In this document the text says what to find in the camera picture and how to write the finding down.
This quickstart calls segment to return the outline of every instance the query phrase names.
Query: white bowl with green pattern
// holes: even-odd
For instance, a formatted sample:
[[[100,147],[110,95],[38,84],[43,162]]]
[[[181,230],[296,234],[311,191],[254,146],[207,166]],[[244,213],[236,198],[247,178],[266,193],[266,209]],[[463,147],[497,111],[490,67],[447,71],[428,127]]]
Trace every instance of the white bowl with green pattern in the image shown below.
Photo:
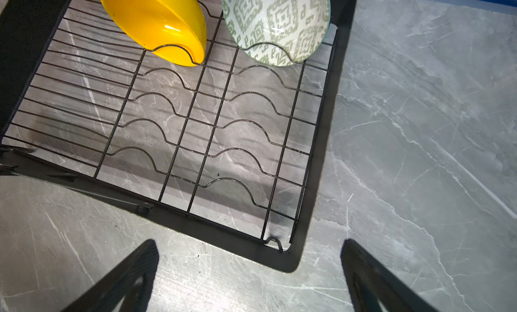
[[[327,33],[330,0],[223,0],[223,15],[239,47],[273,43],[287,51],[291,60],[302,62],[318,49]],[[272,44],[259,44],[246,53],[268,65],[293,64]]]

